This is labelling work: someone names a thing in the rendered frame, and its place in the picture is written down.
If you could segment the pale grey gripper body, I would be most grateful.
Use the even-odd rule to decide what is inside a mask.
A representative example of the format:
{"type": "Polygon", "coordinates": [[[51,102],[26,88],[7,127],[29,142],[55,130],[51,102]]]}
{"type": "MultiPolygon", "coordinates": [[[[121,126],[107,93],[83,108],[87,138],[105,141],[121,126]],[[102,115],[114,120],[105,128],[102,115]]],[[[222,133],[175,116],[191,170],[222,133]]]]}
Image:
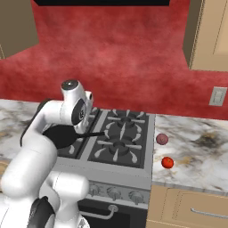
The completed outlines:
{"type": "Polygon", "coordinates": [[[77,134],[84,134],[86,132],[86,128],[88,127],[88,120],[85,118],[80,123],[74,126],[74,130],[77,134]]]}

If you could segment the black frying pan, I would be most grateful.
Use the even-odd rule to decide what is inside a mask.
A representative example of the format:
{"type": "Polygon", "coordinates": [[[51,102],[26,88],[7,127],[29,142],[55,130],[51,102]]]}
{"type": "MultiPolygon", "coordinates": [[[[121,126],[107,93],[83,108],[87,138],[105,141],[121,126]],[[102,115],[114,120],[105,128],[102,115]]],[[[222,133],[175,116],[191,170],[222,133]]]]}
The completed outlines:
{"type": "Polygon", "coordinates": [[[43,135],[50,139],[57,149],[62,149],[69,147],[77,139],[103,136],[104,132],[77,134],[73,126],[57,125],[46,129],[43,135]]]}

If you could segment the grey gas stove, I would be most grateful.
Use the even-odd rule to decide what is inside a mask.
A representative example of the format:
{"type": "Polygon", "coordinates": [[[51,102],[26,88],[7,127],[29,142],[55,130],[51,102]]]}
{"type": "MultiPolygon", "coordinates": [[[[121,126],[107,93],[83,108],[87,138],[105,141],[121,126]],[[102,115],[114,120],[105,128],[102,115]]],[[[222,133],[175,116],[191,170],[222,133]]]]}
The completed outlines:
{"type": "MultiPolygon", "coordinates": [[[[104,135],[77,139],[69,147],[60,149],[54,169],[83,175],[89,180],[89,189],[92,184],[100,188],[98,195],[88,193],[85,199],[114,202],[148,211],[154,122],[155,116],[143,111],[94,108],[87,133],[104,132],[104,135]],[[107,190],[110,187],[121,192],[120,199],[113,201],[109,197],[107,190]],[[140,192],[143,203],[135,205],[129,198],[131,191],[140,192]]],[[[109,216],[82,214],[109,219],[118,211],[118,207],[110,205],[109,210],[109,216]]]]}

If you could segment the grey stove knob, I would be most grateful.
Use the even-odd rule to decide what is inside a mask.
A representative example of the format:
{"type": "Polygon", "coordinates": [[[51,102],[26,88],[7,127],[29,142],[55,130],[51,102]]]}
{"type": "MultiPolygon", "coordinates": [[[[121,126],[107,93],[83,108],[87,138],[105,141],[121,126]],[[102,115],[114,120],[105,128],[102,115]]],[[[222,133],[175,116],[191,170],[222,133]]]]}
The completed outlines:
{"type": "Polygon", "coordinates": [[[135,205],[138,205],[139,203],[143,203],[143,195],[138,191],[131,191],[129,193],[129,198],[135,205]]]}
{"type": "Polygon", "coordinates": [[[92,184],[89,189],[89,194],[91,196],[98,195],[100,192],[100,188],[96,184],[92,184]]]}
{"type": "Polygon", "coordinates": [[[115,187],[110,187],[107,190],[107,193],[109,197],[112,198],[113,201],[119,200],[121,198],[121,192],[115,187]]]}

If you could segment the purple onion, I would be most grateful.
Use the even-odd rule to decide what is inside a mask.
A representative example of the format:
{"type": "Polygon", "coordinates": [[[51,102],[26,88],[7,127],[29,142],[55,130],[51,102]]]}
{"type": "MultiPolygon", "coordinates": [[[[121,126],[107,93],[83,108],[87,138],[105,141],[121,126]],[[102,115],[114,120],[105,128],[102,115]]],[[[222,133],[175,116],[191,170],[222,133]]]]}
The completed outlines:
{"type": "Polygon", "coordinates": [[[165,145],[168,142],[168,137],[165,134],[158,134],[156,137],[156,141],[160,145],[165,145]]]}

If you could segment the red tomato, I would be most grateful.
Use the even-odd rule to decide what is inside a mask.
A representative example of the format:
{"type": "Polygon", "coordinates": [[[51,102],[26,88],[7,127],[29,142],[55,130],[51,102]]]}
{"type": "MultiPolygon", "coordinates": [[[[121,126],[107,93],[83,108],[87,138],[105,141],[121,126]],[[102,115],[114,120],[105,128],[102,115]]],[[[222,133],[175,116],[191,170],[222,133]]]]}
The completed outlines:
{"type": "Polygon", "coordinates": [[[164,157],[161,160],[161,165],[164,168],[172,168],[174,166],[174,161],[170,157],[164,157]]]}

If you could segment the black oven door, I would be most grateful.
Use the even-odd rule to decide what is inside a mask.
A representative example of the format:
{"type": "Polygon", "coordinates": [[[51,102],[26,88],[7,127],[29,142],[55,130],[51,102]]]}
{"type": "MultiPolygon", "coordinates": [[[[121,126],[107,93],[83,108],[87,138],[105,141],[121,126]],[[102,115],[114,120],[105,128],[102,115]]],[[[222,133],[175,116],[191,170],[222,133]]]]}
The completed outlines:
{"type": "Polygon", "coordinates": [[[92,216],[85,216],[91,228],[145,228],[147,210],[123,206],[114,202],[102,202],[93,199],[83,199],[78,202],[81,213],[92,213],[98,216],[109,216],[109,206],[115,205],[118,211],[109,219],[101,219],[92,216]]]}

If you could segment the tan base cabinet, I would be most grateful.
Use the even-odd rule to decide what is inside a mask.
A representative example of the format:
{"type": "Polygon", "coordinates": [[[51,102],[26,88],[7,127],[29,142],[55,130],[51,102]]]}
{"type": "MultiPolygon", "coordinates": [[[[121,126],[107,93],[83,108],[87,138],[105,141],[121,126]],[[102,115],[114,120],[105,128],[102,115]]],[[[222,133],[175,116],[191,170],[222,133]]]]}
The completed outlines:
{"type": "Polygon", "coordinates": [[[146,228],[188,228],[178,224],[170,224],[161,221],[162,209],[168,188],[160,185],[151,186],[150,205],[147,215],[146,228]]]}

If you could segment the black range hood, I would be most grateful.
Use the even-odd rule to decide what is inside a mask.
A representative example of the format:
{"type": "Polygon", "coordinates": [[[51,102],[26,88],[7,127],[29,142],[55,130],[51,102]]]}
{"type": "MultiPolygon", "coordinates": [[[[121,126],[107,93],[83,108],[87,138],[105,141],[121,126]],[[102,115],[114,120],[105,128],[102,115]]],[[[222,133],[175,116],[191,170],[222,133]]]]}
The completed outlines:
{"type": "Polygon", "coordinates": [[[39,6],[169,6],[170,0],[33,0],[39,6]]]}

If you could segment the tan drawer front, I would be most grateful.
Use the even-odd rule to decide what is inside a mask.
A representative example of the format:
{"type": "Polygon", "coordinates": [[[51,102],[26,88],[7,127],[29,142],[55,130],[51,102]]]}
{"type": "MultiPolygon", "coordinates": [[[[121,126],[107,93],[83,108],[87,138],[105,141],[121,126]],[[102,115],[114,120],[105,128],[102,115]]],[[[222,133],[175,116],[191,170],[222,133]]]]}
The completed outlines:
{"type": "Polygon", "coordinates": [[[191,208],[228,216],[228,197],[168,189],[161,221],[187,226],[188,228],[228,228],[228,219],[195,214],[191,212],[191,208]]]}

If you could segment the tan wall cupboard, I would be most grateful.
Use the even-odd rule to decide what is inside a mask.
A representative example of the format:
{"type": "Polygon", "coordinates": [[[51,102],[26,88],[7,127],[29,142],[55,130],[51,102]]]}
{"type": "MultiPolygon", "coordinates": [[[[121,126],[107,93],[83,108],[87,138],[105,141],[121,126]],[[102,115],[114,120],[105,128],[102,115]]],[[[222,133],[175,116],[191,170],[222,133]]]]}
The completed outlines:
{"type": "Polygon", "coordinates": [[[30,0],[0,0],[0,60],[38,44],[30,0]]]}
{"type": "Polygon", "coordinates": [[[191,0],[183,39],[189,69],[228,71],[228,0],[191,0]]]}

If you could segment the grey wall outlet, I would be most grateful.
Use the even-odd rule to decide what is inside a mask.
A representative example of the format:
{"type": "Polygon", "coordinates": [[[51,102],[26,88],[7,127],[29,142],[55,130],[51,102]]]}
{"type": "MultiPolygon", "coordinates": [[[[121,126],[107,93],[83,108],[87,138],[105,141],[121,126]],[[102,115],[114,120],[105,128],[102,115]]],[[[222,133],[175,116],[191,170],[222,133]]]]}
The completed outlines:
{"type": "Polygon", "coordinates": [[[215,86],[213,88],[209,105],[210,106],[222,106],[224,103],[224,98],[226,96],[227,88],[215,86]]]}

